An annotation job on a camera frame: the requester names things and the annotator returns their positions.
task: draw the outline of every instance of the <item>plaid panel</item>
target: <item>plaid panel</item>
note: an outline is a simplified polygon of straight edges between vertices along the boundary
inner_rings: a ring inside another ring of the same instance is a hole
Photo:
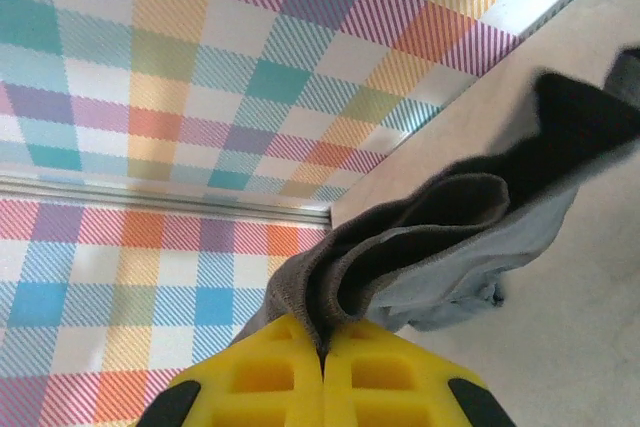
[[[320,228],[0,199],[11,426],[129,424],[230,342]]]
[[[0,0],[0,163],[326,207],[570,1]]]

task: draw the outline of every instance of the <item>fabric fold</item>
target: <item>fabric fold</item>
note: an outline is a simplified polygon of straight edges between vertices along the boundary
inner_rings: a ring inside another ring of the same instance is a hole
[[[323,352],[334,328],[365,316],[392,331],[431,330],[501,305],[500,276],[548,248],[581,183],[636,149],[640,75],[620,67],[637,61],[629,52],[607,79],[616,96],[542,74],[536,125],[511,147],[451,165],[288,259],[234,341],[291,313]]]

